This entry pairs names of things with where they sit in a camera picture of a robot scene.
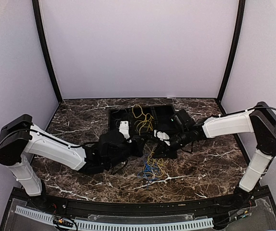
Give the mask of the black three-compartment bin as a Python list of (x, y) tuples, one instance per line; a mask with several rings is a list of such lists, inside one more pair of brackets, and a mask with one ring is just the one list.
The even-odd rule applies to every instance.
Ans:
[(142, 107), (135, 104), (128, 108), (111, 109), (109, 111), (108, 130), (118, 129), (121, 121), (128, 121), (131, 136), (144, 136), (154, 132), (154, 130), (171, 135), (177, 132), (177, 127), (171, 120), (174, 114), (175, 110), (172, 105)]

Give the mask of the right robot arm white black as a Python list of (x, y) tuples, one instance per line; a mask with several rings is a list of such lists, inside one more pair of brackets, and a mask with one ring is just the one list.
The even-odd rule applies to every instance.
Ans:
[(170, 120), (176, 125), (173, 135), (155, 130), (158, 139), (153, 158), (176, 158), (179, 149), (196, 141), (224, 135), (253, 133), (257, 146), (250, 163), (238, 183), (237, 191), (230, 197), (234, 209), (241, 208), (248, 201), (250, 193), (276, 157), (276, 108), (259, 102), (256, 106), (226, 115), (210, 116), (195, 121), (184, 109), (179, 110)]

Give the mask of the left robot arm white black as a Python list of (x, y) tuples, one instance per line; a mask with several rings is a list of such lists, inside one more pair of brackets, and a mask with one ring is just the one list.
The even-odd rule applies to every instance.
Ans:
[(31, 167), (26, 154), (35, 154), (61, 163), (72, 170), (95, 175), (114, 168), (129, 157), (141, 157), (146, 140), (130, 136), (129, 122), (118, 130), (100, 135), (98, 141), (75, 145), (36, 126), (32, 116), (23, 114), (0, 131), (0, 164), (6, 166), (33, 202), (42, 210), (52, 206), (44, 183)]

